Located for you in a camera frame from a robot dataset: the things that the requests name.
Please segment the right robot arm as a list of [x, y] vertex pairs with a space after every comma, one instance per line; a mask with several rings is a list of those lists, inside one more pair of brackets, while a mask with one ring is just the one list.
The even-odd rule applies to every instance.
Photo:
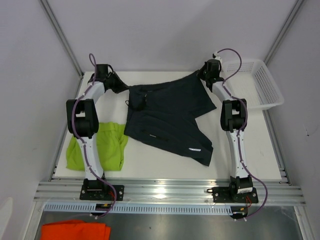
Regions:
[[228, 139], [232, 167], [228, 196], [232, 201], [239, 202], [254, 188], [252, 178], [246, 170], [244, 146], [248, 121], [247, 102], [232, 96], [224, 78], [220, 76], [221, 70], [221, 58], [214, 56], [204, 63], [197, 76], [222, 103], [220, 126]]

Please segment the dark navy shorts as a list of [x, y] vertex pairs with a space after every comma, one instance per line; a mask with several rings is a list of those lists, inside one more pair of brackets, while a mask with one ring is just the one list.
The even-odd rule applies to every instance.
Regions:
[[134, 140], [209, 166], [213, 144], [196, 118], [216, 109], [198, 73], [158, 84], [129, 87], [124, 134]]

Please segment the lime green shorts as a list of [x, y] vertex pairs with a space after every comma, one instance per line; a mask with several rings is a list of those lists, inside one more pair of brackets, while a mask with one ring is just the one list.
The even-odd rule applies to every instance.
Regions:
[[[129, 137], [124, 134], [125, 125], [116, 122], [101, 122], [96, 135], [99, 162], [104, 171], [120, 171], [125, 161], [125, 147]], [[81, 148], [73, 136], [66, 150], [66, 168], [84, 171]]]

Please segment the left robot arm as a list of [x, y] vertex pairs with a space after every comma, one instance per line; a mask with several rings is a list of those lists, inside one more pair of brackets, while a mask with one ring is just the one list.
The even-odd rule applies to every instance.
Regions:
[[129, 89], [109, 64], [98, 64], [84, 92], [75, 99], [66, 101], [67, 128], [80, 146], [85, 170], [85, 179], [106, 183], [101, 166], [97, 133], [99, 119], [96, 103], [108, 90], [119, 94]]

